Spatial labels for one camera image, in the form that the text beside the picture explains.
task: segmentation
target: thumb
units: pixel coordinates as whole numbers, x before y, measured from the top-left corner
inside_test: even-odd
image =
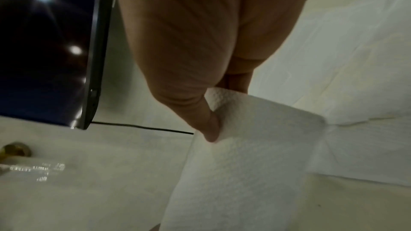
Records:
[[[203,95],[189,99],[159,97],[155,93],[153,95],[191,127],[200,131],[207,141],[214,142],[217,140],[220,134],[220,123]]]

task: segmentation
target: dark screen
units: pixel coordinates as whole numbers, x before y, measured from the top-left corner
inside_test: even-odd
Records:
[[[0,114],[72,125],[95,0],[0,0]]]

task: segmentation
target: skin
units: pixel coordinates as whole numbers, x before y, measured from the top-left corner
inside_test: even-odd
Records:
[[[305,0],[119,0],[129,45],[153,96],[213,142],[207,88],[247,93]]]

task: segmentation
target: hand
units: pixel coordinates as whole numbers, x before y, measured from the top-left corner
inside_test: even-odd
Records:
[[[305,0],[119,0],[128,41],[153,96],[213,142],[204,94],[247,93],[254,69],[291,32]]]

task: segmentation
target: black cable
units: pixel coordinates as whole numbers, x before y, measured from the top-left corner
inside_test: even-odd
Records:
[[[134,127],[134,128],[146,129],[146,130],[164,131],[164,132],[172,132],[172,133],[184,133],[184,134],[194,135],[194,133],[191,133],[191,132],[184,132],[184,131],[165,129],[165,128],[144,127],[144,126],[140,126],[136,124],[107,123],[107,122],[98,122],[98,121],[92,121],[91,123],[92,124],[113,125],[113,126],[119,126],[119,127]]]

